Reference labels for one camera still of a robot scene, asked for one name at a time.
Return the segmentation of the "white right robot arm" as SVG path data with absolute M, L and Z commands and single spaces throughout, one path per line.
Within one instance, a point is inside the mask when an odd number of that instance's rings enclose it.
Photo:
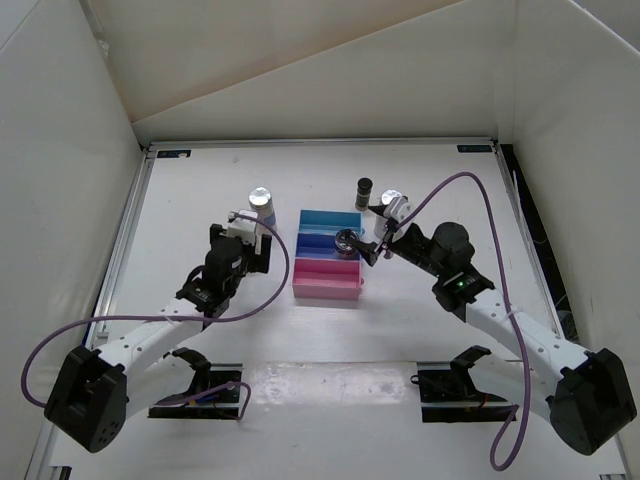
M 444 222 L 425 236 L 410 222 L 410 203 L 396 197 L 369 211 L 385 222 L 377 242 L 352 240 L 369 265 L 397 255 L 433 275 L 441 307 L 486 333 L 522 360 L 510 365 L 485 347 L 471 347 L 450 363 L 449 387 L 460 399 L 487 392 L 522 401 L 547 421 L 574 451 L 591 455 L 637 416 L 622 360 L 603 348 L 593 352 L 515 310 L 503 293 L 472 264 L 475 253 L 467 230 Z

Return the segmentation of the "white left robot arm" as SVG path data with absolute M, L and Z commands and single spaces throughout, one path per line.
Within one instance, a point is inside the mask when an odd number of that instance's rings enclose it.
M 186 342 L 226 321 L 247 274 L 268 273 L 272 237 L 256 228 L 243 215 L 227 226 L 212 225 L 203 264 L 188 274 L 159 316 L 96 349 L 73 349 L 44 407 L 46 419 L 97 453 L 141 410 L 197 404 L 241 387 L 239 381 L 215 384 L 210 361 Z

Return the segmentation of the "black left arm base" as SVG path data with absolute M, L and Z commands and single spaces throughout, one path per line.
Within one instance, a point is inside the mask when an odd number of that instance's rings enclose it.
M 241 371 L 215 369 L 201 353 L 186 347 L 167 352 L 163 360 L 180 360 L 193 373 L 184 392 L 163 398 L 147 410 L 152 419 L 240 421 L 248 406 L 249 387 Z

